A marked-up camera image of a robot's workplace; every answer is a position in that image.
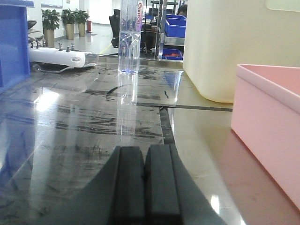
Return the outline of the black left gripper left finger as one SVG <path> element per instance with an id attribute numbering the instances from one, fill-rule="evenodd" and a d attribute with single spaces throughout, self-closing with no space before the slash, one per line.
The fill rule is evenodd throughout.
<path id="1" fill-rule="evenodd" d="M 138 147 L 116 147 L 96 177 L 55 213 L 55 225 L 143 225 L 144 164 Z"/>

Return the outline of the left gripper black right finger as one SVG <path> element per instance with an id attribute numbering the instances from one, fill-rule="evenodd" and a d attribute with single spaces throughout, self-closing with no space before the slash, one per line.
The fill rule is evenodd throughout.
<path id="1" fill-rule="evenodd" d="M 147 224 L 225 224 L 188 174 L 175 145 L 151 145 L 145 175 Z"/>

